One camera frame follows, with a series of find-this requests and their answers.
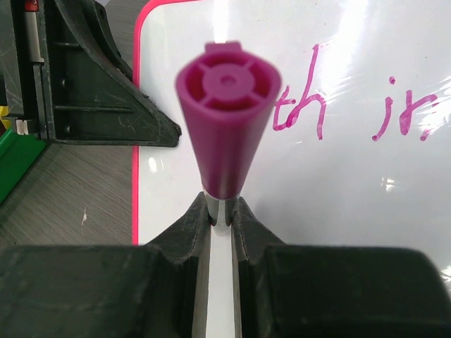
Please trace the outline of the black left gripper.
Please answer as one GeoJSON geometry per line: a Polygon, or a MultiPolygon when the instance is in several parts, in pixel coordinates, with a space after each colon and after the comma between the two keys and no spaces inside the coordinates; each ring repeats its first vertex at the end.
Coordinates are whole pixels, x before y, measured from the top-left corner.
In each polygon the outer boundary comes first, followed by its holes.
{"type": "Polygon", "coordinates": [[[1,2],[1,105],[21,135],[175,147],[179,125],[132,83],[96,1],[1,2]]]}

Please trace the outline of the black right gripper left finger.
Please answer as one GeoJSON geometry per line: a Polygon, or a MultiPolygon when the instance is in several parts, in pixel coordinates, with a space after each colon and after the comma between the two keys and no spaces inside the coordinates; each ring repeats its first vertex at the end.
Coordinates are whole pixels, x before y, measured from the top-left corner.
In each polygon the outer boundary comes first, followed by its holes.
{"type": "Polygon", "coordinates": [[[204,337],[211,229],[199,194],[142,246],[1,251],[2,337],[204,337]]]}

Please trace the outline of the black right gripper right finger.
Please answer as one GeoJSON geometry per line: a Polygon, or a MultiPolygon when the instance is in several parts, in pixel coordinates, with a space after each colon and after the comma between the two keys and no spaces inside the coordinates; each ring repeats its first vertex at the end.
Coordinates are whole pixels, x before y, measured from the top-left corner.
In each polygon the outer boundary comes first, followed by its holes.
{"type": "Polygon", "coordinates": [[[231,230],[237,337],[450,336],[450,297],[420,251],[286,244],[244,199],[231,230]]]}

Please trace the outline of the purple capped marker pen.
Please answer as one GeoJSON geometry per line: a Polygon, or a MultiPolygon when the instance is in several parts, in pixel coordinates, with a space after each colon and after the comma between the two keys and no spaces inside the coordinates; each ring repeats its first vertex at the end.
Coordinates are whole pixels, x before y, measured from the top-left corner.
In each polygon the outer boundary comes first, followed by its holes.
{"type": "Polygon", "coordinates": [[[219,230],[232,225],[280,88],[278,69],[237,41],[206,44],[176,76],[209,219],[219,230]]]}

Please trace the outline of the pink framed whiteboard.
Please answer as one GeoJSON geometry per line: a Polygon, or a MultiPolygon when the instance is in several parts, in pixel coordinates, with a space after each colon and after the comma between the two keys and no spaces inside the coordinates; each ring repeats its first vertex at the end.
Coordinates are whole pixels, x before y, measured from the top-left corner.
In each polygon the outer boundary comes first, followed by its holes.
{"type": "MultiPolygon", "coordinates": [[[[175,77],[207,43],[231,41],[281,76],[240,194],[257,219],[291,245],[420,251],[450,297],[449,1],[145,4],[135,81],[182,136],[133,151],[134,243],[203,194],[175,77]]],[[[237,337],[231,227],[210,227],[204,337],[237,337]]]]}

